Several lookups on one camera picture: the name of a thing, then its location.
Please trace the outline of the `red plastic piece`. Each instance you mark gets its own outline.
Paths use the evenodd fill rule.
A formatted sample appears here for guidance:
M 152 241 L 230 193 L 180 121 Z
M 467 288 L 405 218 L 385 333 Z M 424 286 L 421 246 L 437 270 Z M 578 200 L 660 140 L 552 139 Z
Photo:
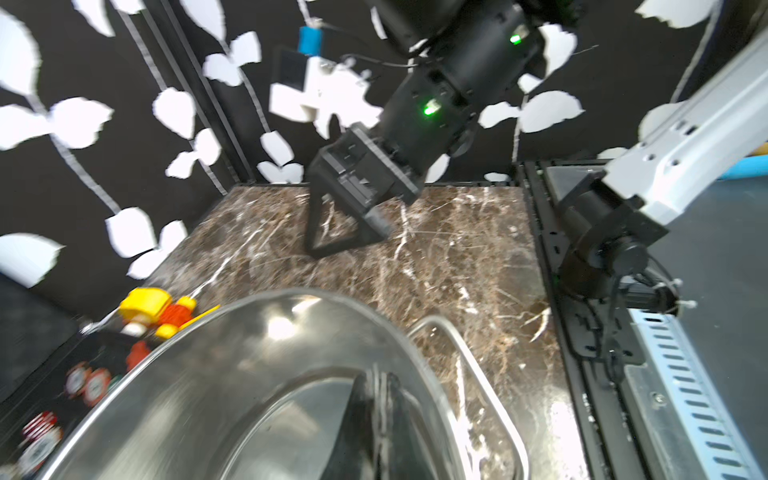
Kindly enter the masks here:
M 126 371 L 130 372 L 152 353 L 145 341 L 138 341 L 132 347 L 125 359 Z

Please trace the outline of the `yellow red toy blocks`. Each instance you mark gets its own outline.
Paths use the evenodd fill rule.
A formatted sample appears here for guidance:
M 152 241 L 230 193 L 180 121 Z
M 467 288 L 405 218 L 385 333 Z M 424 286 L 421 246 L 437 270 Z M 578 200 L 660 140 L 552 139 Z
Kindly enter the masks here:
M 217 305 L 198 313 L 197 300 L 192 297 L 174 299 L 162 289 L 136 288 L 120 303 L 118 314 L 123 319 L 123 334 L 136 338 L 151 334 L 168 340 L 220 308 Z

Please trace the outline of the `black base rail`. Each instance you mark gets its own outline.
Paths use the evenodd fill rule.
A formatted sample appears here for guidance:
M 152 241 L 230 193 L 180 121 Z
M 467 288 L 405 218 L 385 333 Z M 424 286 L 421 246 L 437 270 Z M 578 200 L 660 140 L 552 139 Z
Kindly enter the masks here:
M 570 272 L 575 257 L 547 166 L 527 161 L 518 172 L 589 471 L 595 479 L 651 479 L 659 464 L 626 377 L 627 367 L 646 361 L 629 310 L 655 310 L 661 296 L 634 278 L 600 282 L 593 292 L 591 274 Z

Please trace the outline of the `stainless steel pot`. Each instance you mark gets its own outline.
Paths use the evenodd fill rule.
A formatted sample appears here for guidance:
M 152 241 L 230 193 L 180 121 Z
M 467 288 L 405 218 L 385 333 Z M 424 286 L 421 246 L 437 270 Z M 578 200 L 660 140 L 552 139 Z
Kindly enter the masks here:
M 355 378 L 396 375 L 436 466 L 475 479 L 467 429 L 414 344 L 451 340 L 501 422 L 526 479 L 523 440 L 458 330 L 430 315 L 408 331 L 352 298 L 268 291 L 207 316 L 156 348 L 50 457 L 43 479 L 323 479 Z

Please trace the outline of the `black open case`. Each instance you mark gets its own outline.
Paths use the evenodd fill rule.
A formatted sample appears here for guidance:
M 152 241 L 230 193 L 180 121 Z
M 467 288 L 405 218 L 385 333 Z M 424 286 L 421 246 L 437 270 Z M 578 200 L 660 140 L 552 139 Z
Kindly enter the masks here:
M 129 372 L 145 339 L 91 326 L 8 277 L 1 279 L 1 476 L 33 479 Z

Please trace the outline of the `long metal spoon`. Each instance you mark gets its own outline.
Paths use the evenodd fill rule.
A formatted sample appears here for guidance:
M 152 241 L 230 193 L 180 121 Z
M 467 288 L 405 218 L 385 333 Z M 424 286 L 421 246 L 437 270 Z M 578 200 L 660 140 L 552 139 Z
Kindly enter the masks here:
M 323 479 L 436 479 L 438 473 L 398 377 L 358 375 Z

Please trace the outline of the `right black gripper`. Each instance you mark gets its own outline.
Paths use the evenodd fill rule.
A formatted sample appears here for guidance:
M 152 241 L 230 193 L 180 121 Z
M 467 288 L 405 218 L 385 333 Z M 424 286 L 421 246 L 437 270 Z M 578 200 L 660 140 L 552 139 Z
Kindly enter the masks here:
M 314 259 L 387 240 L 392 225 L 378 206 L 392 198 L 411 205 L 423 190 L 423 181 L 395 163 L 360 123 L 318 151 L 305 179 L 304 250 Z

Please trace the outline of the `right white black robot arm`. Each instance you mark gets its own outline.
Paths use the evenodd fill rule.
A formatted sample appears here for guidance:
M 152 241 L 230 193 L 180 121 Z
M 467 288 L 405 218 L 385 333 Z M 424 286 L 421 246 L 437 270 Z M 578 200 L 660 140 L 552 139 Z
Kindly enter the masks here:
M 458 156 L 479 128 L 508 118 L 527 133 L 579 115 L 550 91 L 519 107 L 510 86 L 558 68 L 571 51 L 555 38 L 578 18 L 572 1 L 378 1 L 407 76 L 371 124 L 348 126 L 306 172 L 306 252 L 328 257 L 386 240 L 385 201 L 420 196 L 431 166 Z M 767 138 L 767 37 L 755 36 L 635 146 L 587 174 L 556 203 L 569 246 L 562 286 L 584 298 L 615 292 L 644 272 L 649 247 L 715 180 Z

